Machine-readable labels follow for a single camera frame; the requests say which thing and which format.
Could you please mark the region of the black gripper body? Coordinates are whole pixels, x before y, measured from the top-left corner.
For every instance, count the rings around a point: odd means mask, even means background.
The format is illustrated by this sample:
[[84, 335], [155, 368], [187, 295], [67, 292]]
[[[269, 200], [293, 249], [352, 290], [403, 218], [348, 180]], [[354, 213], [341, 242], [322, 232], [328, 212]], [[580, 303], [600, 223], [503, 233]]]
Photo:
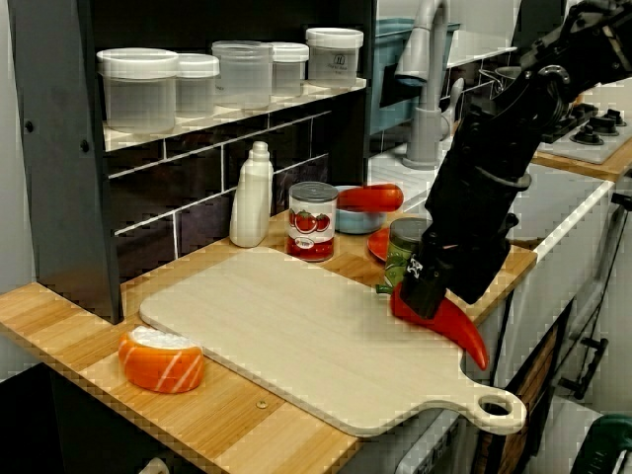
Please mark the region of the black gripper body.
[[480, 167], [443, 165], [426, 202], [431, 232], [443, 246], [503, 238], [518, 224], [518, 217], [510, 212], [514, 199], [530, 184], [527, 173], [506, 180]]

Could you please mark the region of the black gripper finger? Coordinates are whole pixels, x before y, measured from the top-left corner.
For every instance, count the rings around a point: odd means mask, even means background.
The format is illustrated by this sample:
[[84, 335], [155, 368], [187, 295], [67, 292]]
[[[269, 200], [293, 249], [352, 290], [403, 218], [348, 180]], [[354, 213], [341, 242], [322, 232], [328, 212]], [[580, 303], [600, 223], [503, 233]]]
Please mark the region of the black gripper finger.
[[475, 303], [500, 271], [510, 249], [508, 239], [466, 245], [458, 253], [447, 288], [466, 303]]
[[449, 252], [435, 231], [426, 232], [407, 264], [400, 292], [402, 300], [421, 319], [433, 319], [451, 273]]

